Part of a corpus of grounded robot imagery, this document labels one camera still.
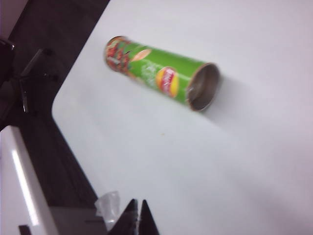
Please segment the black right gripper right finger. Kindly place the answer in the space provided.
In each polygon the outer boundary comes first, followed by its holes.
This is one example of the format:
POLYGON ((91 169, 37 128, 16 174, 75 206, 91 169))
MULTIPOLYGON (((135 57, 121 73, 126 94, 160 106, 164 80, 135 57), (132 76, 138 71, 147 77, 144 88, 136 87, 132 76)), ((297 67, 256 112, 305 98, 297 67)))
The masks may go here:
POLYGON ((160 235, 146 200, 143 200, 141 207, 141 234, 160 235))

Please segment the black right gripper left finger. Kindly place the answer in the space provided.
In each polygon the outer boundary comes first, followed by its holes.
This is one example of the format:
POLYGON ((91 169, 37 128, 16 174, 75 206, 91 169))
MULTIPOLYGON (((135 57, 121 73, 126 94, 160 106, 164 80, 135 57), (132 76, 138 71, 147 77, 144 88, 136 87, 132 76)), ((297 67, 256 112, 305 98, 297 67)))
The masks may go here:
POLYGON ((138 220, 138 203, 136 199, 132 199, 120 218, 111 229, 112 235, 136 235, 138 220))

